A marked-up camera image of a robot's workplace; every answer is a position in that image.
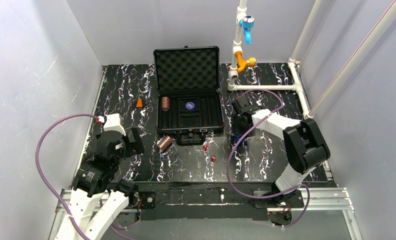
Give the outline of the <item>purple small blind button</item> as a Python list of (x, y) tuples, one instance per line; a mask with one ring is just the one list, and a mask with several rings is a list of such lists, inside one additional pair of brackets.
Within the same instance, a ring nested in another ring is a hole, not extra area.
[(196, 104), (193, 101), (188, 101), (185, 103), (185, 108), (189, 111), (192, 111), (196, 108)]

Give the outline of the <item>orange black chip roll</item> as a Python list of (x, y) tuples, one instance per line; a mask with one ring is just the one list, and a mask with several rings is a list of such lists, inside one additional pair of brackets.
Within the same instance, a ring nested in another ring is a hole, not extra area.
[(161, 98), (161, 110), (167, 112), (170, 110), (170, 98), (164, 96)]

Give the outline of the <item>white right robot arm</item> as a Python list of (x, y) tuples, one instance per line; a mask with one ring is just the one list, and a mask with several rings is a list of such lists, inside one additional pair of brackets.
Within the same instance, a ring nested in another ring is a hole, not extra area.
[(295, 192), (303, 180), (331, 156), (329, 147), (315, 120), (297, 120), (251, 104), (245, 97), (232, 102), (234, 126), (241, 133), (229, 154), (230, 161), (236, 149), (255, 129), (266, 131), (283, 140), (288, 164), (271, 186), (271, 195), (256, 199), (271, 199)]

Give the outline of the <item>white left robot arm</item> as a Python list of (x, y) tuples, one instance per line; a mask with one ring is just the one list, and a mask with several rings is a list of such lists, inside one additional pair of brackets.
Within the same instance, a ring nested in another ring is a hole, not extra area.
[(70, 213), (59, 227), (57, 240), (81, 240), (81, 234), (89, 240), (101, 239), (138, 191), (135, 183), (126, 180), (109, 187), (121, 160), (144, 153), (138, 129), (126, 134), (121, 115), (113, 113), (107, 115), (96, 139), (95, 152), (75, 175), (68, 203)]

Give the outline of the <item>blue small blind button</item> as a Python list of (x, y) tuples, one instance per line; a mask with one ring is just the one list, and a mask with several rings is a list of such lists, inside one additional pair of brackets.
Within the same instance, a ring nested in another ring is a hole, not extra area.
[(236, 148), (241, 148), (244, 144), (242, 142), (235, 142), (234, 144), (232, 144), (232, 148), (236, 147)]

